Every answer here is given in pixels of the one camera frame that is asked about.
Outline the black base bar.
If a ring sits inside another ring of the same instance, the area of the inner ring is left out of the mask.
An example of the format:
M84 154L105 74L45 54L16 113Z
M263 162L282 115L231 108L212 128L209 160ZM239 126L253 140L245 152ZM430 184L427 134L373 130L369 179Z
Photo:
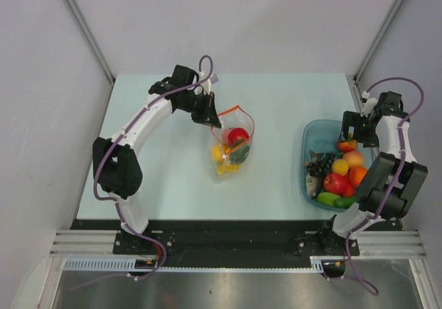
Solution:
M72 230L115 230L112 252L135 255L150 265L158 257L167 268L301 268L309 257L357 256L356 241L332 234L330 221L168 221L153 220L144 238L130 235L118 221L76 220Z

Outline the yellow toy banana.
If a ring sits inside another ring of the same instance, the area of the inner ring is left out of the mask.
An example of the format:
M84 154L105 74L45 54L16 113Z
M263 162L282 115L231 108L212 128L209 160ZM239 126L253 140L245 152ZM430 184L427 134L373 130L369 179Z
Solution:
M217 176L222 176L222 175L227 174L228 172L229 172L229 169L228 169L227 166L225 166L225 165L219 165L218 168L216 169L215 174L216 174Z

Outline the black grape bunch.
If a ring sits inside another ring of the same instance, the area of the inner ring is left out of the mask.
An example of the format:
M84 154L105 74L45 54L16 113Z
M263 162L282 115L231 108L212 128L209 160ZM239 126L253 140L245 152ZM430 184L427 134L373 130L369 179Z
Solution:
M311 160L306 166L307 173L315 178L325 177L331 170L336 159L336 154L332 152L316 153L310 151Z

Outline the green toy pepper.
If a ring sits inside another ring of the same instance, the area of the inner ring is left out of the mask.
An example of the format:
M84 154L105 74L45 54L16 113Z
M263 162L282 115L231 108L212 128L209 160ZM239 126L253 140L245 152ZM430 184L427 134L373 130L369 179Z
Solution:
M339 198L341 198L341 196L337 195L337 194L333 194L330 192L320 192L319 195L316 198L316 202L319 204L323 204L323 205L328 205L328 206L334 206L336 200L338 200Z

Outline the orange toy orange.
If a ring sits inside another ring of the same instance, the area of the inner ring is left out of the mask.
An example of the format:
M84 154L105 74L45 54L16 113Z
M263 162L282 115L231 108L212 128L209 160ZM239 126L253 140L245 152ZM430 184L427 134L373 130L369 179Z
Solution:
M362 166L352 167L347 175L350 185L355 188L358 188L361 182L363 181L366 173L367 169Z

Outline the peach toy fruit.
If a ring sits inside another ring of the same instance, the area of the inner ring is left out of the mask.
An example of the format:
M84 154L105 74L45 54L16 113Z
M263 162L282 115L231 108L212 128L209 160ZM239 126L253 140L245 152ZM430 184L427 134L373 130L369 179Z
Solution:
M353 167L362 167L365 162L364 155L357 150L345 153L342 159L348 164L350 169Z

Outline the small yellow toy fruit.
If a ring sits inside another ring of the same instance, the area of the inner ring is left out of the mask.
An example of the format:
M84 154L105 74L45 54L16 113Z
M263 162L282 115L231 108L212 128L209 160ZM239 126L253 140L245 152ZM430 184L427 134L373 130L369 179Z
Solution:
M349 171L349 164L346 160L338 159L331 166L331 172L345 176Z

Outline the green toy lime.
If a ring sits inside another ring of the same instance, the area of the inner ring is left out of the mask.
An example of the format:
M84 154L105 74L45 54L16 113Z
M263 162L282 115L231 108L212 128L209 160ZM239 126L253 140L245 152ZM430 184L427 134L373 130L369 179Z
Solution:
M250 146L246 140L239 140L231 146L229 161L242 164L249 156Z

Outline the aluminium rail frame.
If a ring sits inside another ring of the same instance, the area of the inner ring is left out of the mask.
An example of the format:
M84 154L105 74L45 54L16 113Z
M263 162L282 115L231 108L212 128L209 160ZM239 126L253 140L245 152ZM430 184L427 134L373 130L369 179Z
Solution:
M314 234L296 236L289 232L155 231L153 238L168 256L187 250L229 253L270 252L294 256L340 257L351 254L366 259L422 259L426 256L417 232L362 232L355 240L327 244ZM57 232L50 254L53 256L148 256L157 245L123 231L64 230Z

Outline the large red toy apple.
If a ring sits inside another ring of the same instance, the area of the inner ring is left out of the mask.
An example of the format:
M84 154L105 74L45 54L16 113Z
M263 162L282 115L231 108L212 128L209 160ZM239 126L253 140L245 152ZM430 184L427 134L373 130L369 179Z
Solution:
M349 182L346 177L336 173L326 175L323 181L324 191L339 196L342 196L348 187Z

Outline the clear orange-zipper zip bag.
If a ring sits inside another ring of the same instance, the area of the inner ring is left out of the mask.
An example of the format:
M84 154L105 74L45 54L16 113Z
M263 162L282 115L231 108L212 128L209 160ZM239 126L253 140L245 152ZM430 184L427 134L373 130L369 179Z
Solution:
M237 176L247 166L252 152L255 121L240 105L218 114L221 127L211 127L212 179L221 183Z

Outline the green toy cucumber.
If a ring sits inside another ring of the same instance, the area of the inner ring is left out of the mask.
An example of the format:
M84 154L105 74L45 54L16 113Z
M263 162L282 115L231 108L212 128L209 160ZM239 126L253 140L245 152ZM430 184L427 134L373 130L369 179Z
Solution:
M355 203L356 196L339 197L334 201L334 207L339 209L348 209Z

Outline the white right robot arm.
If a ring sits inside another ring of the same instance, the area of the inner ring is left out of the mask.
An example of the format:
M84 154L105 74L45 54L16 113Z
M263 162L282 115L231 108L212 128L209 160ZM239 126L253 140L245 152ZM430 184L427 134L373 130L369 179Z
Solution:
M388 91L375 98L364 91L361 102L360 112L344 112L339 139L353 138L378 154L356 189L354 204L318 237L325 254L337 253L345 237L354 240L375 223L404 217L428 174L412 153L411 115L403 110L401 95Z

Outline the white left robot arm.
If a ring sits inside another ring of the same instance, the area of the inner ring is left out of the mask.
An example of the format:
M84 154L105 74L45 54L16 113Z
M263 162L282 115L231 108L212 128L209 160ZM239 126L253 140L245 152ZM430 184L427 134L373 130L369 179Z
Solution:
M137 253L149 251L153 244L145 232L148 214L138 196L143 181L138 155L154 130L176 110L190 114L196 124L220 128L212 90L217 80L212 71L177 65L172 75L150 87L146 101L118 132L93 143L94 196L115 205L122 229L131 234L128 244Z

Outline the grey toy fish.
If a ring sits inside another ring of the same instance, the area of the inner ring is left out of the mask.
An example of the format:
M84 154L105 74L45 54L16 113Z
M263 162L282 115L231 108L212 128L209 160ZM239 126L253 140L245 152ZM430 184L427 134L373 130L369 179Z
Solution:
M309 161L307 161L305 163L305 183L306 183L306 190L307 190L307 195L308 197L310 197L312 200L316 200L317 196L319 195L319 193L323 190L323 177L322 178L315 178L310 176L307 173L306 170L306 166L309 163Z

